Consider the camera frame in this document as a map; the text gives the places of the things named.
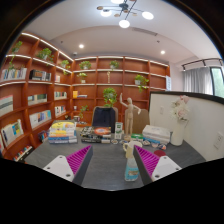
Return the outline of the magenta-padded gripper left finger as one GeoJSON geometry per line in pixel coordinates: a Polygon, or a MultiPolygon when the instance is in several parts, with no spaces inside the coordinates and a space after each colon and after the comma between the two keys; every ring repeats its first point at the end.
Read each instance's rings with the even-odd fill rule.
{"type": "Polygon", "coordinates": [[[92,156],[93,147],[89,145],[69,156],[57,156],[44,167],[44,170],[76,185],[81,185],[92,156]]]}

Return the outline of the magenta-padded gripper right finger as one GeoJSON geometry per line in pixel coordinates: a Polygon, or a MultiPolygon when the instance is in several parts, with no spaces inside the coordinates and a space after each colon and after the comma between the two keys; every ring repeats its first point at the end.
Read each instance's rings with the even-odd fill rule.
{"type": "Polygon", "coordinates": [[[168,156],[159,157],[137,145],[134,146],[133,155],[144,185],[181,170],[181,167],[168,156]]]}

